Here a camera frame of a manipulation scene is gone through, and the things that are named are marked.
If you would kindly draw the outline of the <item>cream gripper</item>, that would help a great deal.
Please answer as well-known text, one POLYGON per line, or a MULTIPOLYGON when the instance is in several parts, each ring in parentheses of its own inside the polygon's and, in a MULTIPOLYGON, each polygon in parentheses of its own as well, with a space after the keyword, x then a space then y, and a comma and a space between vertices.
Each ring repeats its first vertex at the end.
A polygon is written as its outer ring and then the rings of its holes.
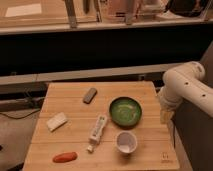
POLYGON ((167 87, 162 87, 158 92, 158 100, 161 106, 160 121, 162 124, 167 124, 182 103, 182 98, 167 87))

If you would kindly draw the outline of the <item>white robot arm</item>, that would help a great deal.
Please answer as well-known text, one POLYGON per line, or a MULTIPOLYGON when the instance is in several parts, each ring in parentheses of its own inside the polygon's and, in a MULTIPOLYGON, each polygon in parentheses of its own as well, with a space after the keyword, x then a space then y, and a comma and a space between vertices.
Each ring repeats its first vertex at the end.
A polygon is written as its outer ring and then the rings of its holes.
POLYGON ((158 92, 160 121, 167 124, 186 99, 213 117, 213 88, 202 83, 205 69, 199 62, 187 62, 163 74, 164 86, 158 92))

